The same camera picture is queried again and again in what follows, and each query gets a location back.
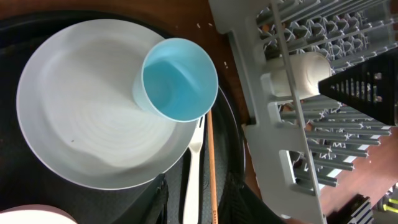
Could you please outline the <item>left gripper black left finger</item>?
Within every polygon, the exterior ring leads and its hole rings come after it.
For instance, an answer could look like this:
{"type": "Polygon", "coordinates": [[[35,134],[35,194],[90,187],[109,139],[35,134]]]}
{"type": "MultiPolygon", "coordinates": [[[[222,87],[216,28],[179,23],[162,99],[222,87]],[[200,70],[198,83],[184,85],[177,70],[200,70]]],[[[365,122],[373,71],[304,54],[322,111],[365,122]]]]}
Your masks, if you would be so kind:
{"type": "Polygon", "coordinates": [[[158,175],[113,224],[167,223],[169,189],[164,174],[158,175]]]}

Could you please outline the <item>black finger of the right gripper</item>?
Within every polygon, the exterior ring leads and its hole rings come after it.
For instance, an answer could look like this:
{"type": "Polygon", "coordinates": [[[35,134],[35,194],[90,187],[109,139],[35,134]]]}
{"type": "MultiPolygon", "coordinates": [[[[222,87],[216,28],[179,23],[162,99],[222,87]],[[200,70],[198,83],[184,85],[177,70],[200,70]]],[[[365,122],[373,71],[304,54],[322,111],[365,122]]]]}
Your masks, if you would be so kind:
{"type": "Polygon", "coordinates": [[[318,82],[318,91],[388,126],[396,126],[397,49],[318,82]]]}

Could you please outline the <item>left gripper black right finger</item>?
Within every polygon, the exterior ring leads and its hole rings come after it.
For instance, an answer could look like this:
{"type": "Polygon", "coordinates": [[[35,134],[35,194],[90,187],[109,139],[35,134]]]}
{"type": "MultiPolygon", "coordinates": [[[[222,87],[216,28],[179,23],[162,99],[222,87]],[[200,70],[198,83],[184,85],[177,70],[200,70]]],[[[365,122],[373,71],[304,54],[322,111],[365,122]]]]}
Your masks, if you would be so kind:
{"type": "Polygon", "coordinates": [[[244,183],[230,177],[226,188],[226,223],[284,224],[244,183]]]}

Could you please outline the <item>cream white cup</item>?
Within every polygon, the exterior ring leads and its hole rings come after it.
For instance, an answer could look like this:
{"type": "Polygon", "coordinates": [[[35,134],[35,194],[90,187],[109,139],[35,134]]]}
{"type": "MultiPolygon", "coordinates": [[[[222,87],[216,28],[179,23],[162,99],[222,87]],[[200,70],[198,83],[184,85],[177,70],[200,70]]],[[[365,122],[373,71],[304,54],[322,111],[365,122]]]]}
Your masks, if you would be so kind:
{"type": "MultiPolygon", "coordinates": [[[[328,59],[318,52],[306,52],[290,56],[292,71],[295,78],[298,97],[306,99],[319,95],[318,82],[331,76],[328,59]]],[[[283,58],[268,61],[271,82],[275,96],[283,97],[291,94],[283,58]]]]}

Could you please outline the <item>pink white bowl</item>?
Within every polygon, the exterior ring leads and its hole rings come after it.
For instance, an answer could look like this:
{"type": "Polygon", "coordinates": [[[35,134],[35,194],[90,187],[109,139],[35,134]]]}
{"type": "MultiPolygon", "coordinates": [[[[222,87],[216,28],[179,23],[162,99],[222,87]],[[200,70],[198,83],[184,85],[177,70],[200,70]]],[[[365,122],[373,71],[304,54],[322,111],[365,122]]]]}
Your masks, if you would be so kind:
{"type": "Polygon", "coordinates": [[[1,224],[77,224],[67,212],[49,205],[31,204],[1,211],[1,224]]]}

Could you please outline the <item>light blue plastic cup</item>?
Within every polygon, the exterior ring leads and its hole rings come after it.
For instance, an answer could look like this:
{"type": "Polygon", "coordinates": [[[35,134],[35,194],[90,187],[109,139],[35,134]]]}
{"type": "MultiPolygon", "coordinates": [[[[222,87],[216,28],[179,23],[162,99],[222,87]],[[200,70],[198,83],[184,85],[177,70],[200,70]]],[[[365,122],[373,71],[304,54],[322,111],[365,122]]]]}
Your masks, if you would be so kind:
{"type": "Polygon", "coordinates": [[[187,123],[211,110],[218,86],[215,65],[201,46],[169,38],[155,44],[144,57],[132,96],[144,111],[187,123]]]}

